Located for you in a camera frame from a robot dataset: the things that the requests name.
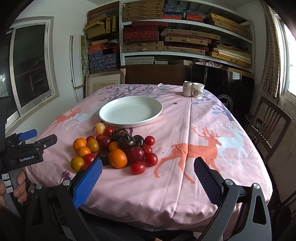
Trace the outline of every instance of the window frame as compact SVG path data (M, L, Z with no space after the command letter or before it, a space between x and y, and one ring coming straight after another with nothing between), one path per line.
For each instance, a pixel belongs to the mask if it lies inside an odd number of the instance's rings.
M14 127L16 123L25 121L29 116L39 110L41 107L48 104L50 101L59 97L59 91L57 87L57 81L54 70L54 59L53 59L53 46L52 46L52 34L53 34L53 21L54 17L30 17L16 20L10 30L7 32L11 33L11 41L9 48L9 68L10 68L10 82L12 86L12 92L14 101L16 104L17 111L13 113L8 119L5 125L6 132ZM13 70L13 46L15 40L15 32L18 28L33 26L33 25L45 25L44 31L44 62L47 76L47 82L49 91L33 99L23 107L20 105L20 101L17 95L17 89L15 84L15 76Z
M289 62L288 40L287 40L286 31L285 31L285 27L284 27L285 23L283 22L283 20L280 18L280 16L278 14L275 14L275 18L276 18L277 24L279 26L279 30L280 30L280 34L281 34L281 38L283 40L283 46L284 46L284 52L283 52L284 69L283 69L281 94L284 95L290 101L292 101L294 104L296 104L296 96L294 94L292 94L290 91L288 91L289 76L290 76L290 74L289 74L290 68L288 68L288 66L290 66L290 62Z

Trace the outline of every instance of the glass pane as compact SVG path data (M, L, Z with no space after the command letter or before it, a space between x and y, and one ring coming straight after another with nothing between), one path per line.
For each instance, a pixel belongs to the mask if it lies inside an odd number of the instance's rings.
M288 51L289 51L289 87L288 91L291 92L293 95L296 95L296 40L290 30L285 25L285 32L288 42Z
M17 111L10 82L9 48L12 33L6 34L0 41L0 97L9 96L8 116Z
M15 31L13 70L21 107L49 91L44 62L44 31L45 25Z

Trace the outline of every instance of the picture frame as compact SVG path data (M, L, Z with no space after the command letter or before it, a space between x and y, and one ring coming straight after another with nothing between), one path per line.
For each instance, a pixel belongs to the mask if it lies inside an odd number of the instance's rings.
M97 90L109 86L124 84L126 69L117 69L86 75L86 93L88 97Z

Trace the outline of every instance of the white deer print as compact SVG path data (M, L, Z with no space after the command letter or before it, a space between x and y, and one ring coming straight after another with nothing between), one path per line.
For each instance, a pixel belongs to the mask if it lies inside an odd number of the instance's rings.
M71 121L71 125L69 125L66 128L66 130L69 129L71 126L75 126L75 129L73 130L73 133L72 133L72 134L74 134L76 129L82 124L82 122L91 118L95 114L95 112L97 112L97 110L99 110L100 108L101 108L101 106L92 105L91 112L89 114L79 113L76 116L72 117L71 119L68 120L68 121Z
M231 164L229 161L226 160L226 158L223 155L223 151L225 148L236 148L238 151L238 159L239 159L239 165L240 167L244 167L241 162L241 153L243 153L246 158L249 158L249 154L244 149L244 139L243 136L245 133L239 129L239 126L234 124L232 125L229 121L226 122L226 127L223 126L223 124L220 122L218 123L219 126L221 126L224 130L231 131L235 137L219 137L217 140L222 144L221 146L217 146L218 149L218 155L220 155L223 160L230 166L234 167L233 164Z

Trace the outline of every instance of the table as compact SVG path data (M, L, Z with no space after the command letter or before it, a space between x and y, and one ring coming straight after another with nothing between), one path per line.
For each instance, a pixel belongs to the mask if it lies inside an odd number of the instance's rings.
M263 161L223 104L206 90L196 99L182 96L182 86L163 84L104 87L61 115L39 136L56 134L58 141L44 150L42 163L26 167L30 180L53 186L72 179L76 174L70 167L76 156L73 141L95 135L99 109L128 95L150 96L163 105L158 118L127 128L131 135L155 137L158 164L141 175L133 175L130 167L104 166L82 207L85 211L150 231L206 225L217 206L210 203L194 173L198 156L224 179L244 186L259 183L266 201L270 200L272 185Z

